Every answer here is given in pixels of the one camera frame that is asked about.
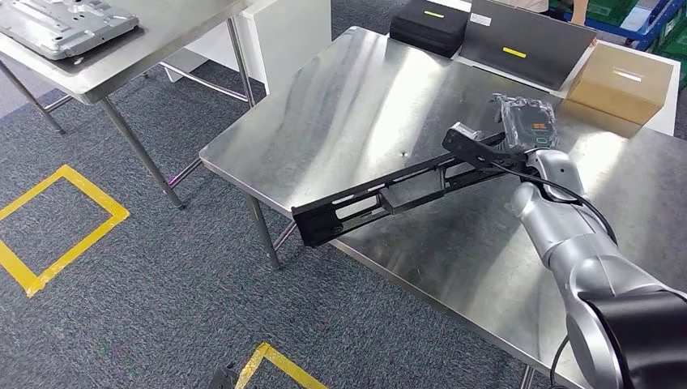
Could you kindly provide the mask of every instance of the cable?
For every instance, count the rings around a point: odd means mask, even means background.
[[[568,340],[570,340],[570,338],[568,338],[568,336],[566,335],[565,338],[563,338],[561,345],[558,346],[558,350],[556,350],[556,355],[553,356],[551,370],[548,372],[548,380],[551,382],[551,387],[549,389],[566,389],[561,385],[556,385],[556,366],[558,365],[558,360],[561,359],[563,349],[568,344]]]
[[[613,241],[613,243],[615,243],[616,246],[618,246],[618,240],[617,240],[617,238],[616,238],[616,233],[613,232],[613,228],[611,227],[611,224],[608,223],[608,220],[606,220],[606,218],[604,217],[604,215],[603,215],[598,209],[596,209],[596,207],[594,207],[593,205],[591,205],[591,203],[589,202],[589,200],[583,198],[583,197],[580,196],[579,194],[573,192],[572,190],[566,188],[566,187],[563,186],[563,185],[556,184],[555,182],[551,182],[551,181],[545,180],[545,179],[543,179],[543,178],[535,177],[535,176],[532,176],[532,175],[530,175],[530,174],[525,174],[525,173],[516,172],[516,171],[514,171],[514,170],[510,170],[510,169],[505,168],[505,167],[503,167],[503,166],[501,166],[501,165],[499,165],[499,164],[497,164],[497,163],[494,163],[494,162],[492,162],[491,164],[492,164],[492,166],[494,166],[494,167],[496,167],[496,168],[499,168],[499,169],[503,170],[503,171],[506,172],[506,173],[513,174],[514,176],[518,176],[518,177],[520,177],[520,178],[524,178],[524,179],[527,180],[527,181],[538,182],[539,184],[548,185],[548,186],[553,186],[554,188],[556,188],[556,189],[558,189],[558,190],[561,190],[561,191],[565,192],[566,195],[568,195],[568,196],[570,196],[570,197],[572,197],[572,198],[578,200],[582,205],[584,205],[584,206],[586,206],[587,208],[589,208],[590,211],[592,211],[592,212],[594,213],[594,215],[596,215],[596,217],[599,218],[599,221],[601,221],[601,224],[604,225],[604,228],[606,229],[606,233],[608,234],[608,236],[611,238],[611,240]]]

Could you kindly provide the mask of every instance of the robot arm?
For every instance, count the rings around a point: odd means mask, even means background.
[[[577,168],[552,149],[504,152],[457,124],[444,147],[476,169],[529,173],[586,198]],[[524,179],[511,199],[563,297],[568,337],[595,389],[687,388],[687,294],[631,263],[574,197]]]

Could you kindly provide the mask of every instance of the table leg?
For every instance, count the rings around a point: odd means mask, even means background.
[[[241,52],[241,42],[238,39],[238,33],[236,30],[236,25],[233,19],[227,19],[227,28],[229,30],[229,36],[232,38],[232,47],[234,49],[234,54],[236,55],[238,73],[241,76],[241,82],[243,83],[243,90],[245,96],[248,98],[248,106],[253,108],[255,106],[255,97],[253,97],[253,90],[250,88],[250,80],[248,78],[248,72],[245,70],[245,62],[243,61],[243,53]],[[265,218],[262,216],[262,210],[260,209],[260,202],[250,194],[245,194],[245,201],[248,203],[248,211],[253,217],[253,222],[255,223],[255,228],[258,229],[258,234],[262,240],[262,245],[265,246],[267,251],[267,256],[270,257],[272,266],[274,269],[280,269],[281,264],[277,258],[277,253],[275,250],[275,245],[272,243],[272,237],[270,232],[267,230],[267,224],[265,224]],[[286,237],[279,237],[278,240],[285,240]]]
[[[48,121],[48,124],[50,124],[51,127],[55,130],[55,132],[59,134],[64,134],[64,130],[62,127],[55,121],[55,118],[53,118],[53,115],[51,115],[45,108],[43,108],[43,105],[36,100],[36,98],[31,94],[31,92],[26,89],[26,87],[17,79],[17,77],[10,71],[5,64],[0,61],[0,71],[5,74],[5,76],[10,80],[15,85],[15,88],[17,88],[18,91],[21,92],[21,94],[26,97],[29,103],[33,105],[36,110],[38,110],[41,115],[43,115],[43,118],[45,118],[46,121]]]
[[[281,268],[281,264],[277,259],[277,253],[274,245],[272,244],[270,232],[267,230],[265,217],[262,215],[262,209],[260,209],[260,202],[250,194],[245,193],[244,195],[245,201],[248,203],[248,211],[250,212],[250,216],[253,217],[253,222],[255,223],[255,227],[258,229],[258,234],[262,240],[262,245],[265,246],[265,250],[267,250],[267,256],[270,257],[274,269],[279,269]]]
[[[243,61],[243,53],[241,52],[241,42],[238,39],[236,24],[234,24],[233,19],[227,19],[227,28],[229,29],[229,36],[232,38],[234,55],[236,55],[237,58],[238,74],[241,76],[245,96],[248,97],[248,106],[253,108],[255,106],[255,97],[253,97],[253,90],[250,88],[248,72],[245,70],[245,62]]]
[[[155,165],[155,162],[152,161],[151,157],[146,152],[146,149],[143,148],[143,145],[141,144],[139,139],[136,138],[136,135],[134,135],[131,132],[129,125],[126,124],[124,118],[119,113],[119,111],[117,111],[117,109],[114,108],[114,105],[109,100],[109,98],[105,97],[103,100],[100,101],[99,104],[101,107],[103,107],[105,112],[108,114],[110,120],[117,127],[122,136],[124,136],[126,141],[129,142],[131,148],[134,149],[136,155],[139,157],[141,162],[143,162],[145,167],[155,178],[155,181],[157,181],[157,184],[162,188],[162,191],[167,195],[172,204],[174,204],[174,207],[182,208],[183,204],[181,203],[181,200],[179,199],[177,194],[174,193],[172,188],[169,187],[169,185],[167,184],[167,180],[164,179],[164,177],[160,173],[160,170],[157,168],[157,165]]]
[[[278,250],[281,247],[281,245],[284,244],[286,239],[289,236],[291,236],[291,233],[293,233],[294,229],[296,229],[296,222],[292,221],[291,224],[288,225],[288,227],[281,233],[281,235],[275,241],[275,250]]]
[[[236,93],[231,89],[221,87],[220,85],[217,85],[216,83],[211,83],[210,81],[207,81],[206,79],[201,79],[200,77],[192,75],[191,73],[189,73],[187,71],[183,71],[174,65],[168,64],[167,62],[160,62],[160,66],[162,66],[167,71],[172,71],[174,73],[177,73],[178,75],[186,77],[187,79],[190,79],[191,81],[195,81],[196,83],[199,83],[199,84],[201,84],[205,87],[208,87],[212,90],[215,90],[219,93],[222,93],[222,94],[227,95],[227,96],[231,96],[231,97],[238,99],[238,100],[241,100],[241,101],[245,101],[246,103],[248,102],[248,97],[243,96],[240,93]]]
[[[171,180],[169,180],[169,187],[174,189],[175,186],[179,185],[179,182],[181,182],[181,180],[188,177],[189,174],[191,174],[202,164],[203,162],[200,160],[200,158],[196,158],[193,162],[191,162],[191,165],[186,166],[186,168],[183,169],[181,173],[177,174]]]
[[[73,99],[74,99],[74,97],[69,96],[69,95],[65,95],[62,98],[60,98],[59,100],[53,102],[52,104],[46,105],[45,110],[48,112],[53,112],[55,109],[62,107],[64,104],[72,101]]]
[[[520,389],[530,389],[532,386],[532,379],[535,377],[535,370],[529,365],[525,367],[523,372],[523,380],[520,382]]]

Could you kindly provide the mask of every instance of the stainless steel table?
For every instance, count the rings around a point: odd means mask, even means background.
[[[151,2],[109,0],[113,6],[119,6],[137,15],[140,20],[139,28],[106,42],[81,56],[61,61],[51,61],[44,58],[8,36],[0,34],[1,54],[45,77],[68,95],[68,97],[66,96],[47,107],[42,107],[2,62],[0,62],[0,71],[10,78],[57,132],[62,132],[62,128],[54,121],[49,112],[66,103],[70,97],[84,104],[99,103],[172,203],[176,207],[180,207],[181,200],[170,186],[173,187],[192,168],[198,166],[199,161],[167,182],[134,133],[131,132],[124,118],[109,100],[108,95],[161,62],[170,54],[195,41],[205,32],[226,21],[233,39],[232,44],[237,53],[239,71],[245,87],[245,96],[236,93],[233,93],[232,96],[252,104],[252,93],[245,74],[243,58],[238,49],[236,29],[231,19],[238,12],[244,10],[251,1],[158,0]]]
[[[364,29],[344,33],[290,88],[261,101],[200,156],[210,170],[290,216],[294,206],[440,156],[454,122],[486,135],[500,131],[496,107],[487,102],[492,92],[557,105],[560,148],[578,164],[622,251],[687,289],[686,142],[650,129],[622,138],[599,125],[628,130],[629,123]],[[501,177],[458,190],[332,243],[546,371],[565,335],[565,315],[553,277],[510,213],[517,185]],[[269,250],[268,235],[264,241]],[[560,383],[588,387],[569,349],[557,373]]]

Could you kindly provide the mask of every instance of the yellow label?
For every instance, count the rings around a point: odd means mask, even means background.
[[[435,14],[435,13],[432,12],[432,11],[425,11],[425,14],[426,14],[426,15],[429,15],[429,16],[434,16],[435,18],[444,19],[444,15]]]
[[[513,49],[508,48],[508,47],[504,47],[504,48],[503,48],[503,51],[507,52],[508,54],[513,54],[515,57],[520,57],[520,58],[525,58],[525,57],[527,57],[527,54],[525,54],[525,53],[520,53],[519,51],[513,50]]]

